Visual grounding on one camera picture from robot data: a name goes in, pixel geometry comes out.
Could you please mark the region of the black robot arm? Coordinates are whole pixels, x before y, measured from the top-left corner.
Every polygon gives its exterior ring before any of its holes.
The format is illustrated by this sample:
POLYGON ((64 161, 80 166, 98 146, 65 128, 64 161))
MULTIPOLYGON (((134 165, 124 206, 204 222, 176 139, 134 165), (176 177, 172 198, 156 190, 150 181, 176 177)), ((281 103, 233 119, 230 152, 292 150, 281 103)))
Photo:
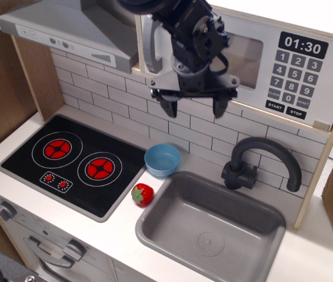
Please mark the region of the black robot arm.
POLYGON ((174 118, 182 98, 212 98, 220 118, 228 101, 237 96, 240 79, 228 73, 222 53, 230 36, 220 15, 207 1, 120 1, 138 15, 151 15, 171 36, 172 71, 148 81, 151 96, 174 118))

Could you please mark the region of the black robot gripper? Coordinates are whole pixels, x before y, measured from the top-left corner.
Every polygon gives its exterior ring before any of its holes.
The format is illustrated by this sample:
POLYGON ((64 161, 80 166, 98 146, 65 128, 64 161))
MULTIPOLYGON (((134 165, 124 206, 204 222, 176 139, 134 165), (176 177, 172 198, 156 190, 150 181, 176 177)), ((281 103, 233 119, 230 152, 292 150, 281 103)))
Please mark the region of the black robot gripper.
POLYGON ((146 81, 152 94, 161 97, 161 108, 171 118, 177 116, 177 98, 211 98, 214 116, 220 118, 227 109, 228 101, 237 97, 240 79, 227 72, 228 61, 225 61, 222 70, 216 71, 212 71, 207 64, 193 72, 175 57, 171 65, 171 71, 146 81))

